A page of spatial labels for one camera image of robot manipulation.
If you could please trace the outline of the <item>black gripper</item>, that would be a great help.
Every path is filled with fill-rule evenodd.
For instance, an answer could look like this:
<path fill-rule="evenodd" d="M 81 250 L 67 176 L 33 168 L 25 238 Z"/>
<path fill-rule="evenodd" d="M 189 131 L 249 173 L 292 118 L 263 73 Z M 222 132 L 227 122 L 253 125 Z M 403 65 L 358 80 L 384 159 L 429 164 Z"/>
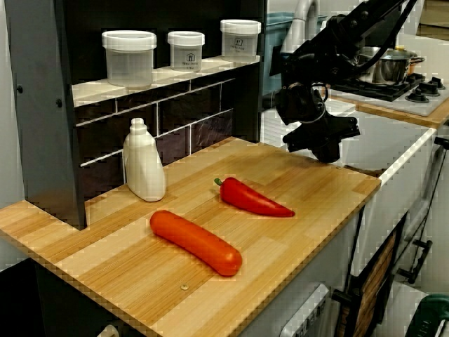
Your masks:
<path fill-rule="evenodd" d="M 334 163 L 340 159 L 341 140 L 361 134 L 355 117 L 325 113 L 319 120 L 301 123 L 282 141 L 290 152 L 308 149 L 319 161 Z"/>

